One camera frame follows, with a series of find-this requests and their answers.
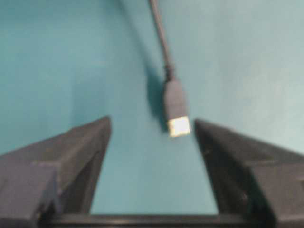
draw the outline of teal surface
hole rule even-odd
[[[190,118],[304,152],[304,1],[159,2]],[[145,0],[0,0],[0,153],[110,115],[92,213],[217,213],[162,65]]]

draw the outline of black plastic part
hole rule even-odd
[[[34,228],[43,213],[88,213],[111,134],[105,117],[0,156],[0,227]]]
[[[221,215],[61,215],[54,217],[43,228],[258,228],[260,223],[237,214]]]
[[[218,215],[86,214],[110,137],[103,118],[0,157],[0,227],[304,227],[303,156],[201,120],[195,132]]]
[[[304,227],[303,156],[205,121],[195,126],[221,213]]]

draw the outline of black cable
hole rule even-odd
[[[157,29],[158,38],[161,43],[163,56],[164,56],[166,77],[167,77],[167,80],[172,80],[172,79],[174,79],[174,65],[173,65],[173,62],[172,62],[172,59],[170,56],[169,46],[168,46],[166,36],[165,36],[165,30],[162,25],[162,18],[160,16],[158,8],[157,8],[157,0],[150,0],[150,6],[151,6],[153,18],[154,18],[154,23],[155,23],[155,26]]]

